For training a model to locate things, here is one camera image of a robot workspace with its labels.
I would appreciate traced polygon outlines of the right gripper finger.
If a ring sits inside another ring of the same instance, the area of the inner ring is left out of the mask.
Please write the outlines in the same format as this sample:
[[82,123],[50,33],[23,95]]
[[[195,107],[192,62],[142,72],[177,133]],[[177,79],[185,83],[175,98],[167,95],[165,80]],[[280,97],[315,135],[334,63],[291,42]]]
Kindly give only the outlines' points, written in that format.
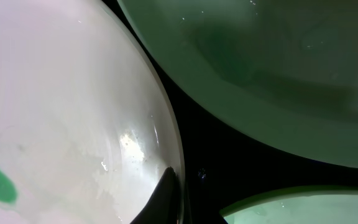
[[179,182],[172,167],[167,167],[145,207],[131,224],[176,224],[179,209]]

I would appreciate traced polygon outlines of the mint green plate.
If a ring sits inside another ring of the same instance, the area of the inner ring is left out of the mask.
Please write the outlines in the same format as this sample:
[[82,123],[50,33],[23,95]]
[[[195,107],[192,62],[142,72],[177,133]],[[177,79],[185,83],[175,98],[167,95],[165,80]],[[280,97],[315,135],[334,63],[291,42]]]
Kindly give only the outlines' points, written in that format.
[[226,223],[358,224],[358,187],[278,189],[242,199],[219,214]]
[[358,0],[125,0],[165,73],[276,149],[358,168]]

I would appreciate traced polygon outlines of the white plate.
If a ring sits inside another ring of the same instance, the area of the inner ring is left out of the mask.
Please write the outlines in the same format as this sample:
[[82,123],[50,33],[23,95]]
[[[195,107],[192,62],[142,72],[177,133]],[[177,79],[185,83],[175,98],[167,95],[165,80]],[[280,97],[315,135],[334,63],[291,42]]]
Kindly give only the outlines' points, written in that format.
[[0,1],[0,223],[130,223],[185,165],[172,106],[102,1]]

